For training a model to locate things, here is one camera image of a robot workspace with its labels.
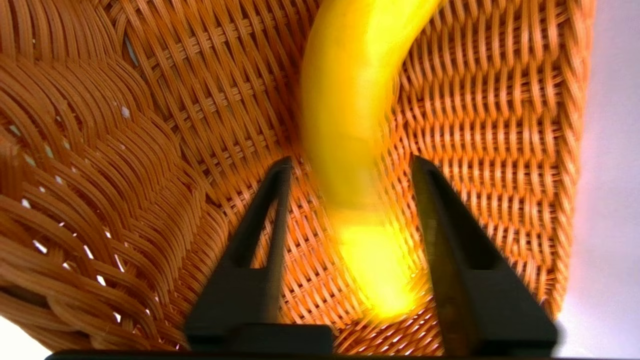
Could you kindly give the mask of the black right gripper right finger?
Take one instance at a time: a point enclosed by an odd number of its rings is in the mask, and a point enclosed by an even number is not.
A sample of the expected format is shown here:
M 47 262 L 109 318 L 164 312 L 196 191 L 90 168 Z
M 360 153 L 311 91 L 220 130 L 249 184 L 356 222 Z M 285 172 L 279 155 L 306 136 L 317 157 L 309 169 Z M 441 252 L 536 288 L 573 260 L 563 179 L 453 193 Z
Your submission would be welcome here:
M 425 255 L 448 357 L 549 357 L 558 329 L 436 165 L 411 159 Z

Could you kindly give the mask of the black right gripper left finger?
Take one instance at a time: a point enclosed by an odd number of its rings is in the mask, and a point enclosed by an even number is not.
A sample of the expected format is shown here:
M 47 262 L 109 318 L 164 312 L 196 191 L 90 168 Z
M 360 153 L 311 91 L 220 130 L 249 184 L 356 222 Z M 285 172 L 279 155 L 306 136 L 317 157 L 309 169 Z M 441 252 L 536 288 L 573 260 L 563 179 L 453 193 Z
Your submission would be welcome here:
M 226 332 L 278 320 L 292 161 L 275 161 L 185 321 L 187 332 Z M 250 265 L 270 207 L 275 209 L 265 266 Z

